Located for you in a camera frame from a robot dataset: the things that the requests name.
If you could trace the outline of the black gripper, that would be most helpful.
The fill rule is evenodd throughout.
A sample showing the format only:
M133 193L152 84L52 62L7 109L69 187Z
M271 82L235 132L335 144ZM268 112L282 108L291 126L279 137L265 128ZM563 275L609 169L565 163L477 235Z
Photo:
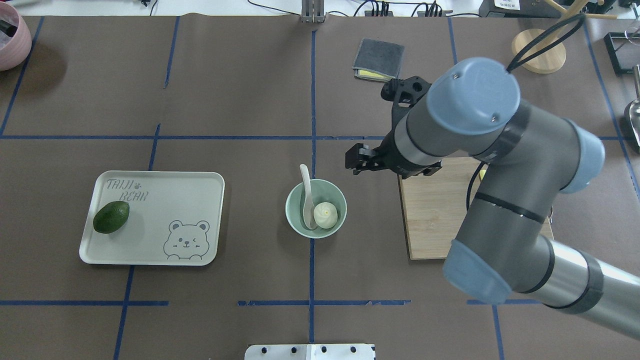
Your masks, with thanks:
M408 160L401 154L394 139L400 121L428 93L431 86L432 84L419 76L388 80L382 86L381 98L392 102L391 130L377 148L370 149L363 143L352 146L345 153L345 168L352 170L354 175L362 171L391 170L403 180L421 174L431 176L441 170L441 160L427 160L426 164Z

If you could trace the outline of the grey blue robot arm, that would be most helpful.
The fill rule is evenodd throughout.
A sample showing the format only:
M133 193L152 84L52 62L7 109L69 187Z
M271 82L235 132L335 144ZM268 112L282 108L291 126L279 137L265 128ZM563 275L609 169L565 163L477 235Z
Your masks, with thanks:
M409 103L374 149L357 143L345 168L391 170L404 179L467 152L487 164L451 241L443 275L488 305L525 294L568 315L639 337L639 278L540 231L558 194L585 189L605 162L598 136L521 97L503 64L472 57L434 83L385 84L382 98Z

